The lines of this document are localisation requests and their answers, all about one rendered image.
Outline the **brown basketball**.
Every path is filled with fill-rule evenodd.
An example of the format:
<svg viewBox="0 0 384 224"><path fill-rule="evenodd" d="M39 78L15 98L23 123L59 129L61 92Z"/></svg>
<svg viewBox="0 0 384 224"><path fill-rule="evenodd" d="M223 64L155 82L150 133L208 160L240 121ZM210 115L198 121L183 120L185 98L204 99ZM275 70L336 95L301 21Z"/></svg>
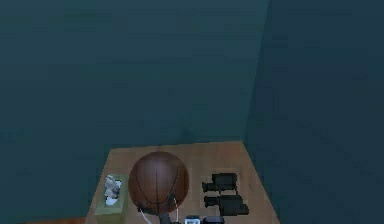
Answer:
<svg viewBox="0 0 384 224"><path fill-rule="evenodd" d="M189 173L177 156L152 152L133 166L128 189L132 202L143 213L169 213L185 200L189 191Z"/></svg>

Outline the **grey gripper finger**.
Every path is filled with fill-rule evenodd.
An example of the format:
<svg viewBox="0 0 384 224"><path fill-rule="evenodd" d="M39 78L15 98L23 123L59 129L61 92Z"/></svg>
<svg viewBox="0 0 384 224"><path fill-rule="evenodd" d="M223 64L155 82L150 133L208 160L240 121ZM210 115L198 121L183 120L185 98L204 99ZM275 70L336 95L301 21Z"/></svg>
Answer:
<svg viewBox="0 0 384 224"><path fill-rule="evenodd" d="M142 211L142 209L138 208L138 211L140 212L142 218L145 220L145 222L147 224L150 224L150 221L148 220L148 218L145 216L144 212Z"/></svg>
<svg viewBox="0 0 384 224"><path fill-rule="evenodd" d="M179 206L176 196L171 193L168 197L168 212L176 211L176 220L179 220Z"/></svg>

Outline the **black binoculars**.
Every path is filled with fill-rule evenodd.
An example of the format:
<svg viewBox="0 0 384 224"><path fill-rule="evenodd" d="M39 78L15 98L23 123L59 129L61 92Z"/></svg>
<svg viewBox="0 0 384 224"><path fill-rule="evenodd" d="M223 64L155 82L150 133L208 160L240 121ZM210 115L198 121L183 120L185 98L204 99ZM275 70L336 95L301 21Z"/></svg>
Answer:
<svg viewBox="0 0 384 224"><path fill-rule="evenodd" d="M210 183L202 183L204 193L218 192L218 196L205 196L206 208L217 206L221 216L248 215L248 205L244 203L237 190L237 175L235 173L217 173L211 176Z"/></svg>

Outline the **green tissue box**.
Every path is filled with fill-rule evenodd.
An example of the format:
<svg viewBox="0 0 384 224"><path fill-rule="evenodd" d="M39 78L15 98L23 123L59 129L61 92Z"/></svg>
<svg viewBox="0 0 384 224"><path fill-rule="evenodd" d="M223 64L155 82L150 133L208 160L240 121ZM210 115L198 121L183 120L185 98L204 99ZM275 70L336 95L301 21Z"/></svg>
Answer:
<svg viewBox="0 0 384 224"><path fill-rule="evenodd" d="M101 182L101 191L97 196L97 205L94 214L102 215L120 215L127 209L129 198L128 176L126 174L113 174L113 177L120 183L120 192L117 199L108 199L104 193L106 191L105 181Z"/></svg>

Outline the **light wooden table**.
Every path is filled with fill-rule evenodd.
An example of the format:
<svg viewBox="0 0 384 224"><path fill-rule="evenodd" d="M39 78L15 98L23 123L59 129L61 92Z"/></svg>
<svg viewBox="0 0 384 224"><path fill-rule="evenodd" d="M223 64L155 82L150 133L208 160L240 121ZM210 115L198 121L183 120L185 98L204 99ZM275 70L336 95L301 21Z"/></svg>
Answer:
<svg viewBox="0 0 384 224"><path fill-rule="evenodd" d="M248 205L249 213L245 216L227 217L225 224L280 224L262 181L240 141L113 148L102 174L127 175L139 158L154 151L176 155L184 162L189 172L188 196L179 211L171 214L173 219L182 219L187 215L217 215L219 211L216 207L204 206L201 184L210 181L214 173L235 173L238 177L238 193Z"/></svg>

